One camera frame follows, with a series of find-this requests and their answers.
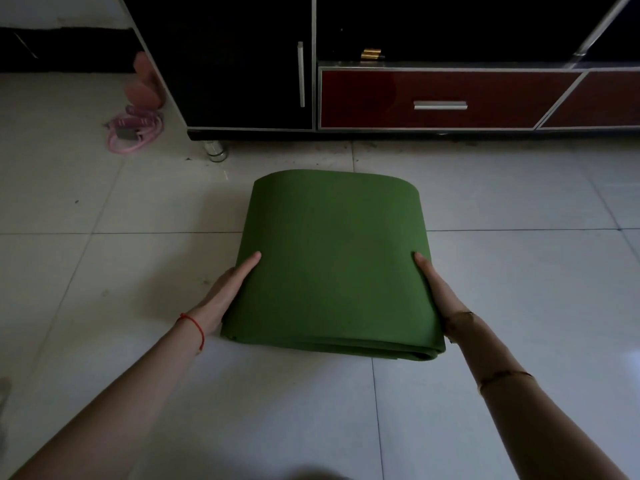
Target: floor tile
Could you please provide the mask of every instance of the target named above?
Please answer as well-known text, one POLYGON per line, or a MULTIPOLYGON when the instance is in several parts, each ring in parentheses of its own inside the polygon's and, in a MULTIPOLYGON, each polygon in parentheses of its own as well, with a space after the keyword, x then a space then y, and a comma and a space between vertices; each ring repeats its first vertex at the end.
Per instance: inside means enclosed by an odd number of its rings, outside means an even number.
POLYGON ((10 416, 88 236, 0 235, 0 378, 12 383, 10 416))
POLYGON ((640 260, 640 229, 626 229, 623 232, 640 260))
POLYGON ((122 161, 102 125, 126 77, 0 75, 1 233, 91 232, 122 161))
POLYGON ((615 227, 562 140, 354 142, 354 156, 415 185, 428 230, 615 227))
MULTIPOLYGON (((640 476, 640 264, 617 230, 431 232, 433 262, 553 400, 640 476)), ((385 478, 515 479, 460 350, 375 360, 385 478)))
POLYGON ((253 182, 280 170, 353 171, 348 142, 235 142, 220 163, 168 115, 165 135, 128 158, 98 232, 241 232, 253 182))
POLYGON ((640 139, 583 139, 573 147, 619 226, 640 228, 640 139))
MULTIPOLYGON (((233 265, 238 233, 94 235, 12 421, 0 478, 142 355, 233 265)), ((368 358, 208 339, 134 478, 381 479, 368 358)))

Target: bracelet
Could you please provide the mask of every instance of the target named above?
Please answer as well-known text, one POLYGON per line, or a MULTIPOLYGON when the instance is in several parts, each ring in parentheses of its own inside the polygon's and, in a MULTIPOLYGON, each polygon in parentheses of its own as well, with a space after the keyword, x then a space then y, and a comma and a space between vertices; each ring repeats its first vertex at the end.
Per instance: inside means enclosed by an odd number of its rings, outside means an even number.
POLYGON ((498 371, 496 373, 494 373, 493 375, 487 377, 487 379, 482 379, 480 381, 480 384, 478 384, 478 393, 480 395, 482 395, 482 390, 487 387, 489 384, 491 384, 492 382, 496 382, 502 378, 505 377, 509 377, 509 376, 517 376, 518 374, 526 376, 526 377, 530 377, 533 380, 536 380, 535 377, 533 377, 530 373, 525 372, 525 371, 498 371))
POLYGON ((186 313, 181 313, 180 317, 175 322, 178 323, 183 318, 186 318, 187 320, 191 320, 193 322, 193 324, 196 325, 196 327, 198 327, 198 331, 202 335, 202 342, 200 343, 200 348, 198 349, 198 353, 202 352, 202 348, 204 347, 204 331, 202 330, 202 327, 199 325, 198 322, 196 322, 196 320, 194 320, 193 318, 188 316, 186 313))

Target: folded mat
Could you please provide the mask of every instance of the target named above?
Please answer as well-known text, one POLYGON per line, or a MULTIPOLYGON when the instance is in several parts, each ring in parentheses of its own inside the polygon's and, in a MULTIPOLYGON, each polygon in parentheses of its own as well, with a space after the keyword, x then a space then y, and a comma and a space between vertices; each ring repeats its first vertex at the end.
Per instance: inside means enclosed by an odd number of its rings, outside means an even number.
POLYGON ((444 337, 412 252, 418 190, 394 177, 287 170, 253 185, 237 263, 262 259, 225 315, 246 344, 430 360, 444 337))

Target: drawer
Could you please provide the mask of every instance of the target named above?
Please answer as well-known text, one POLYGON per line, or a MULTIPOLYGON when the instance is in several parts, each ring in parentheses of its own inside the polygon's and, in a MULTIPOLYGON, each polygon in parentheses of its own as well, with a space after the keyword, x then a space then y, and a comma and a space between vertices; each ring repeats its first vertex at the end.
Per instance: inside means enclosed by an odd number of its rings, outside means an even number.
POLYGON ((532 129, 578 72, 321 68, 320 129, 532 129))
POLYGON ((640 126, 640 72, 589 72, 541 129, 640 126))

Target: metal cabinet leg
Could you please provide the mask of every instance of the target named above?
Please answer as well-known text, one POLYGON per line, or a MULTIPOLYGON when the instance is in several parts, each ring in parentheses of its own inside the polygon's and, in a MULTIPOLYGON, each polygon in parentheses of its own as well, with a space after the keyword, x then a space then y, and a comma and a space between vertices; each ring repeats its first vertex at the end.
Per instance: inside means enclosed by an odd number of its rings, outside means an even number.
POLYGON ((217 139, 204 142, 204 150, 209 155, 212 162, 221 162, 226 160, 229 152, 217 139))

